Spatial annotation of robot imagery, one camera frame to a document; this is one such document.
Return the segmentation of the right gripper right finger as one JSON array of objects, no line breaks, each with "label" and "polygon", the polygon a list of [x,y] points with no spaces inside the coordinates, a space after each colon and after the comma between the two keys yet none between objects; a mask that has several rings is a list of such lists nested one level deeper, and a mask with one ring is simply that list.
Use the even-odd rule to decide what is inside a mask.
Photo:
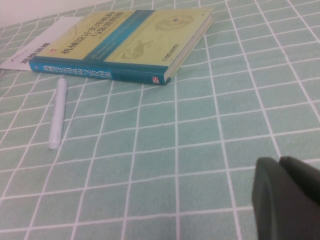
[{"label": "right gripper right finger", "polygon": [[291,156],[283,156],[279,164],[309,198],[320,197],[320,170]]}]

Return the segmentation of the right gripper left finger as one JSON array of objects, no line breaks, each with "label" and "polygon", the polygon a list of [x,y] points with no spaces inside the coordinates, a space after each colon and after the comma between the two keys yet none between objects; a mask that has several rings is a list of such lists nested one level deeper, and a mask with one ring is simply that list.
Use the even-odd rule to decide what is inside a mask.
[{"label": "right gripper left finger", "polygon": [[320,197],[308,197],[279,161],[256,161],[251,199],[258,239],[318,240]]}]

